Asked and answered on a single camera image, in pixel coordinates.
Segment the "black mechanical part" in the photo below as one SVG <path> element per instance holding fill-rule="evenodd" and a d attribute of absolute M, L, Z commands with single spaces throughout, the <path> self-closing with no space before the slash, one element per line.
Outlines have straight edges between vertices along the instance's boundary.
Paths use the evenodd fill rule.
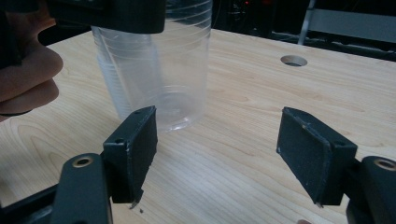
<path fill-rule="evenodd" d="M 102 153 L 110 172 L 113 203 L 139 203 L 146 173 L 157 149 L 154 106 L 132 113 L 104 142 Z"/>
<path fill-rule="evenodd" d="M 100 155 L 82 154 L 64 164 L 50 223 L 112 223 Z"/>
<path fill-rule="evenodd" d="M 36 0 L 2 0 L 0 10 L 7 12 L 33 12 L 38 10 Z"/>
<path fill-rule="evenodd" d="M 283 109 L 276 151 L 314 203 L 337 205 L 345 193 L 348 223 L 396 223 L 396 162 L 381 157 L 359 162 L 356 150 L 312 115 Z"/>
<path fill-rule="evenodd" d="M 134 204 L 142 198 L 158 142 L 155 111 L 150 106 L 132 113 L 104 142 L 101 155 L 67 161 L 58 185 L 0 206 L 0 223 L 112 223 L 109 197 Z"/>
<path fill-rule="evenodd" d="M 276 151 L 318 205 L 339 205 L 357 146 L 304 111 L 285 107 Z"/>
<path fill-rule="evenodd" d="M 44 189 L 4 209 L 0 207 L 0 223 L 50 223 L 50 213 L 57 185 Z"/>
<path fill-rule="evenodd" d="M 51 17 L 136 34 L 163 31 L 166 0 L 48 0 Z"/>
<path fill-rule="evenodd" d="M 360 179 L 375 223 L 396 223 L 396 162 L 366 157 L 361 161 Z"/>
<path fill-rule="evenodd" d="M 21 54 L 17 39 L 9 27 L 6 13 L 0 10 L 0 69 L 10 65 L 21 65 Z"/>

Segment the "dark background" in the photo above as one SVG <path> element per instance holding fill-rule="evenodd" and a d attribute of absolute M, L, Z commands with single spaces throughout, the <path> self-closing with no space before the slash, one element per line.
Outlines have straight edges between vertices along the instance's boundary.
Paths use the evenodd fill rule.
<path fill-rule="evenodd" d="M 212 27 L 297 43 L 308 3 L 309 0 L 213 0 Z M 317 0 L 316 7 L 396 16 L 396 0 Z M 90 28 L 84 26 L 53 27 L 40 34 L 39 39 L 48 45 L 88 30 Z M 396 44 L 393 43 L 311 31 L 304 44 L 396 62 Z"/>

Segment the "wood grain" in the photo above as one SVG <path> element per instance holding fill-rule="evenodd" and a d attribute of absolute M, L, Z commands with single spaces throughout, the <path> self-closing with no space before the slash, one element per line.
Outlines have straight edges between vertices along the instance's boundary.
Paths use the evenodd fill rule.
<path fill-rule="evenodd" d="M 92 35 L 51 46 L 64 58 L 60 97 L 0 123 L 3 205 L 56 184 L 62 164 L 100 153 L 120 121 Z M 280 58 L 308 61 L 290 67 Z M 114 204 L 115 223 L 347 223 L 319 209 L 276 154 L 281 109 L 307 111 L 359 145 L 358 158 L 396 160 L 396 63 L 212 31 L 205 117 L 159 135 L 141 203 Z"/>

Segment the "metal grommet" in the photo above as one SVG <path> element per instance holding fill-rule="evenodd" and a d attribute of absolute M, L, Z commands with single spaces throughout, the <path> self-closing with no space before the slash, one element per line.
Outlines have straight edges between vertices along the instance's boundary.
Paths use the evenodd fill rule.
<path fill-rule="evenodd" d="M 85 167 L 93 162 L 93 158 L 86 156 L 86 157 L 80 157 L 73 161 L 73 166 L 76 168 L 82 168 Z"/>
<path fill-rule="evenodd" d="M 381 167 L 382 169 L 389 171 L 396 171 L 396 163 L 394 161 L 386 161 L 383 159 L 376 159 L 374 161 L 375 165 Z"/>

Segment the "wooden table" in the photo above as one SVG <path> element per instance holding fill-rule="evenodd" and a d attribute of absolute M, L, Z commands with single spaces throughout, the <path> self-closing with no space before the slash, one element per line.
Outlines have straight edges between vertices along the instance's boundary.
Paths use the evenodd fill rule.
<path fill-rule="evenodd" d="M 0 123 L 0 199 L 57 183 L 71 157 L 102 151 L 120 125 L 92 34 L 51 46 L 64 58 L 53 103 Z M 298 55 L 308 65 L 280 58 Z M 213 30 L 205 117 L 159 135 L 141 203 L 114 204 L 115 223 L 346 223 L 319 209 L 276 154 L 284 106 L 323 120 L 360 149 L 396 160 L 396 63 Z"/>

